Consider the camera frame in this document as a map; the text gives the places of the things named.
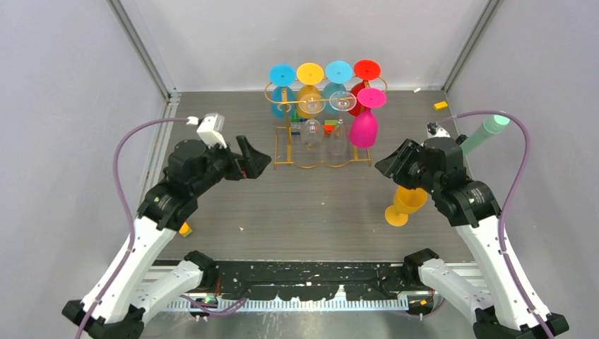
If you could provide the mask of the orange front wine glass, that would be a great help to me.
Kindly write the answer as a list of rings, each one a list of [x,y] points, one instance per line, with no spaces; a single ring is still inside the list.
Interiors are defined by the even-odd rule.
[[[398,186],[393,203],[385,210],[384,217],[388,224],[402,227],[408,218],[416,213],[427,202],[427,192],[423,189],[406,189]]]

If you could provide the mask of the clear wine glass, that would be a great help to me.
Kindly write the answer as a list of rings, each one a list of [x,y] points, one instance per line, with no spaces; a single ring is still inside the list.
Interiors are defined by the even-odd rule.
[[[337,121],[329,136],[328,151],[335,156],[345,154],[348,147],[348,137],[345,122],[342,117],[343,112],[348,112],[355,107],[356,97],[347,90],[334,92],[329,98],[331,108],[339,114]]]
[[[324,99],[320,94],[310,93],[300,99],[298,110],[308,116],[302,126],[300,137],[309,150],[319,148],[324,138],[323,125],[316,120],[324,107]]]

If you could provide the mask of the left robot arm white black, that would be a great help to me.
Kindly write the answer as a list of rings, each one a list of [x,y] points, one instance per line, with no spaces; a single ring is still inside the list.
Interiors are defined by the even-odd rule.
[[[241,150],[225,143],[179,142],[169,155],[164,177],[147,193],[122,248],[94,288],[82,299],[66,303],[62,314],[91,338],[140,338],[147,322],[180,295],[197,289],[209,292],[218,270],[213,259],[189,252],[167,275],[147,288],[141,282],[186,220],[198,198],[220,181],[256,179],[271,157],[237,136]]]

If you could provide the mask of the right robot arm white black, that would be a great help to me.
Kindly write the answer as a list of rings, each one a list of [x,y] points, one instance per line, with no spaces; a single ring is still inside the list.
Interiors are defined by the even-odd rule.
[[[431,249],[423,249],[404,258],[403,280],[409,288],[436,290],[468,319],[476,338],[555,338],[569,330],[565,316],[551,312],[527,280],[514,282],[511,273],[522,267],[516,259],[504,260],[511,245],[499,231],[499,204],[488,185],[468,176],[454,139],[407,139],[375,167],[400,187],[431,196],[487,284],[486,290],[474,286]]]

